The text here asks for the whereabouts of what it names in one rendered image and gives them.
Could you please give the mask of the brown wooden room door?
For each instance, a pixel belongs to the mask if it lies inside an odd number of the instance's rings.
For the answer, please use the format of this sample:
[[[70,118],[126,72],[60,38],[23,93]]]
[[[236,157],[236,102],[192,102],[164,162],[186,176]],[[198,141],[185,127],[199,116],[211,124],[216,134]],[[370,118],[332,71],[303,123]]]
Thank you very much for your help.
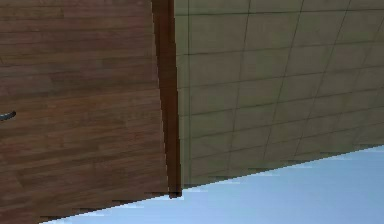
[[[0,0],[0,224],[182,193],[174,0]]]

